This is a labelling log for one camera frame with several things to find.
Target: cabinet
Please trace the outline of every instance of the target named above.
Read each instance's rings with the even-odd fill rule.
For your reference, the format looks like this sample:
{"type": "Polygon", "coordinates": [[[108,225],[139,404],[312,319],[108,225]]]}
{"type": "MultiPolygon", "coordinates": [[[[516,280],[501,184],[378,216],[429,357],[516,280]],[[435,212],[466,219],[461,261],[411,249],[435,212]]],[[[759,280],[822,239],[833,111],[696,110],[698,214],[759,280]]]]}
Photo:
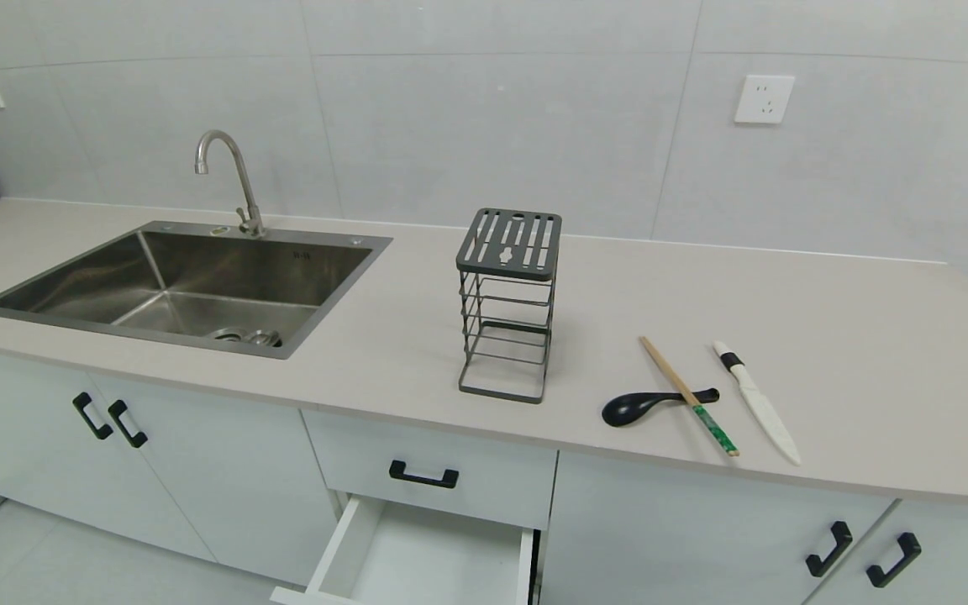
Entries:
{"type": "Polygon", "coordinates": [[[303,416],[333,490],[548,528],[556,450],[312,410],[303,416]]]}
{"type": "Polygon", "coordinates": [[[810,605],[910,605],[967,602],[968,506],[903,501],[887,514],[810,600],[810,605]],[[868,568],[885,574],[902,562],[899,537],[913,535],[921,552],[911,555],[883,588],[872,586],[868,568]]]}
{"type": "Polygon", "coordinates": [[[304,592],[281,605],[527,605],[532,529],[351,497],[304,592]]]}
{"type": "Polygon", "coordinates": [[[212,560],[107,410],[85,372],[0,355],[1,497],[212,560]]]}
{"type": "Polygon", "coordinates": [[[799,605],[891,502],[561,451],[541,604],[799,605]]]}
{"type": "Polygon", "coordinates": [[[92,379],[219,563],[308,582],[338,519],[298,409],[92,379]]]}

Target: stainless steel sink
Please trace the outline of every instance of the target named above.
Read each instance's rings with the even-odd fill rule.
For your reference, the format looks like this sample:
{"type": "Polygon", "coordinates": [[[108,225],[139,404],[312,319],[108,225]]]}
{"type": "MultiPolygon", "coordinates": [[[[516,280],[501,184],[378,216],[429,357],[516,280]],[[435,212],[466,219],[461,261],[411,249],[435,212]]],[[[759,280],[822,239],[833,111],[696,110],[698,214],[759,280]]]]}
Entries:
{"type": "Polygon", "coordinates": [[[285,360],[391,238],[148,223],[0,294],[0,317],[285,360]]]}

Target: metal dish rack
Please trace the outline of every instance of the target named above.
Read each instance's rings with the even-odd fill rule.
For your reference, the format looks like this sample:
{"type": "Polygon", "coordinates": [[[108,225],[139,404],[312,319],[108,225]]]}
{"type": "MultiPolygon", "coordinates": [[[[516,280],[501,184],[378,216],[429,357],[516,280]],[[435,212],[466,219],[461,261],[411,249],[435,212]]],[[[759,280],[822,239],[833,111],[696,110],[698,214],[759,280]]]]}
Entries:
{"type": "Polygon", "coordinates": [[[461,391],[543,401],[561,230],[562,218],[549,212],[476,212],[456,262],[466,356],[461,391]]]}

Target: chopsticks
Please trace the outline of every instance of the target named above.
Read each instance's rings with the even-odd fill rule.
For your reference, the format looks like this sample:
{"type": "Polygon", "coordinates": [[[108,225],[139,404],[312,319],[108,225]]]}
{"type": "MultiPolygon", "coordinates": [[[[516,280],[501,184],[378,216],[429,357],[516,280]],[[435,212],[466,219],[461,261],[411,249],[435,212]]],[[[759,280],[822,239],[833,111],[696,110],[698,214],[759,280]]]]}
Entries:
{"type": "Polygon", "coordinates": [[[649,356],[652,357],[652,360],[656,361],[656,367],[660,368],[661,372],[664,372],[664,376],[667,376],[667,380],[670,380],[672,384],[675,384],[675,388],[679,390],[679,393],[682,393],[682,398],[684,398],[685,402],[689,403],[689,406],[692,407],[692,411],[694,411],[694,413],[697,415],[697,418],[700,418],[700,422],[702,422],[704,428],[708,429],[708,432],[715,437],[716,441],[718,441],[719,447],[722,447],[723,451],[727,452],[727,455],[731,457],[741,455],[741,452],[738,452],[738,448],[734,447],[733,443],[730,443],[730,438],[727,437],[727,434],[723,432],[723,429],[720,429],[719,425],[715,423],[714,418],[712,418],[712,414],[708,413],[708,411],[704,409],[703,405],[700,405],[700,402],[697,401],[697,398],[694,396],[694,394],[689,391],[689,387],[685,386],[685,382],[679,378],[675,368],[672,368],[671,365],[667,363],[667,360],[664,359],[664,356],[662,356],[661,353],[657,351],[655,347],[653,347],[652,342],[650,342],[648,338],[642,336],[640,339],[642,347],[644,347],[645,351],[649,352],[649,356]]]}

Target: floor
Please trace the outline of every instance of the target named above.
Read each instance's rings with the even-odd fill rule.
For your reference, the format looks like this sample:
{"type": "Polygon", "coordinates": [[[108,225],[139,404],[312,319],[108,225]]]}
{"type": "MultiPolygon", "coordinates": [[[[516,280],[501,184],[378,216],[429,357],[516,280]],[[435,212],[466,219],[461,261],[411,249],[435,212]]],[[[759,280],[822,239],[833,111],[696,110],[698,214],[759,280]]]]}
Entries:
{"type": "Polygon", "coordinates": [[[276,586],[16,502],[0,506],[0,605],[265,605],[276,586]]]}

